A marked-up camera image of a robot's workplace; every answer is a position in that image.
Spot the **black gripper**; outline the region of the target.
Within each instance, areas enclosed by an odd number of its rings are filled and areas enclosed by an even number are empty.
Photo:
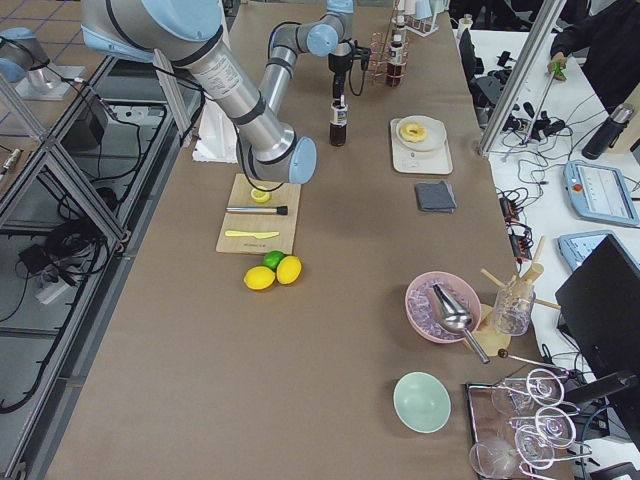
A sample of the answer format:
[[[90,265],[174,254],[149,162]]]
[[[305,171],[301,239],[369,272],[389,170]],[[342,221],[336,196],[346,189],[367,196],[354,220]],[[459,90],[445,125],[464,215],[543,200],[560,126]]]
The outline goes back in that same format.
[[[332,97],[341,98],[344,95],[347,73],[351,70],[353,56],[351,53],[344,55],[328,55],[329,70],[333,73]]]

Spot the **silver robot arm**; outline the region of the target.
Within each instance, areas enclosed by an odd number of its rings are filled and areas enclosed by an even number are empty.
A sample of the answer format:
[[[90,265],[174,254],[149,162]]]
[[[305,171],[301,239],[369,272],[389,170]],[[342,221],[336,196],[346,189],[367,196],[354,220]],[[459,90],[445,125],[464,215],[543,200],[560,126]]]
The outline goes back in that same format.
[[[1,76],[25,100],[63,100],[84,71],[82,66],[55,64],[28,28],[1,32]]]
[[[85,44],[105,55],[150,63],[157,50],[185,68],[248,143],[241,164],[255,180],[304,184],[314,174],[314,141],[277,118],[299,55],[337,59],[353,46],[354,4],[330,1],[316,22],[283,25],[269,42],[260,85],[254,85],[223,40],[216,1],[84,1]]]

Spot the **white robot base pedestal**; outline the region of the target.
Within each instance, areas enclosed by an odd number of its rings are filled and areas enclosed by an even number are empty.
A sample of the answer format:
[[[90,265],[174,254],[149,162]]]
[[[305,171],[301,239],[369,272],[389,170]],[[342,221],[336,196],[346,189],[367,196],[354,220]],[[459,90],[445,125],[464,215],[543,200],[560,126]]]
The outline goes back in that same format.
[[[237,164],[236,146],[233,123],[217,103],[207,100],[200,119],[193,160]]]

